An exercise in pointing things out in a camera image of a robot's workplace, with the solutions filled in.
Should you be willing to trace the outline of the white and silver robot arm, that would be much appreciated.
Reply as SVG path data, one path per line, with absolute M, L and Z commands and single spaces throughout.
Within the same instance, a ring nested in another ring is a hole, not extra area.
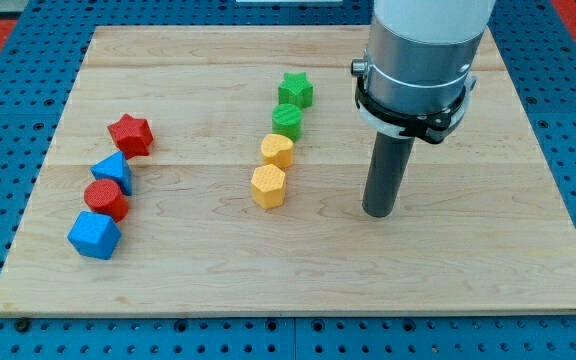
M 433 114 L 452 105 L 494 0 L 375 0 L 369 39 L 351 74 L 387 110 Z

